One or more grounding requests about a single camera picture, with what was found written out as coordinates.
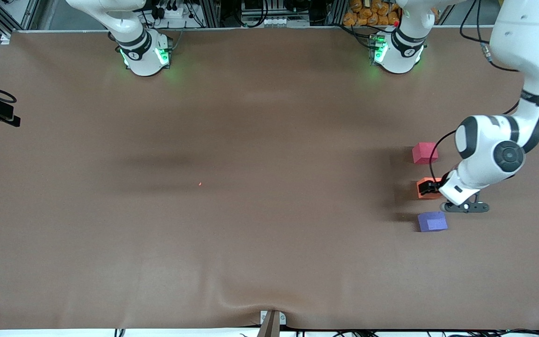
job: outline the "red cube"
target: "red cube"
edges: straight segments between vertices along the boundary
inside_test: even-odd
[[[429,164],[430,154],[432,154],[434,147],[436,147],[436,143],[417,143],[413,148],[413,162],[415,164]],[[432,162],[435,162],[436,159],[438,159],[438,150],[434,151]]]

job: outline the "brown tabletop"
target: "brown tabletop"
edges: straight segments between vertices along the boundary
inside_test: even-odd
[[[456,29],[393,75],[337,29],[186,32],[137,77],[105,34],[13,34],[0,329],[539,329],[539,146],[485,214],[419,233],[411,162],[519,74]],[[443,143],[437,174],[459,160]]]

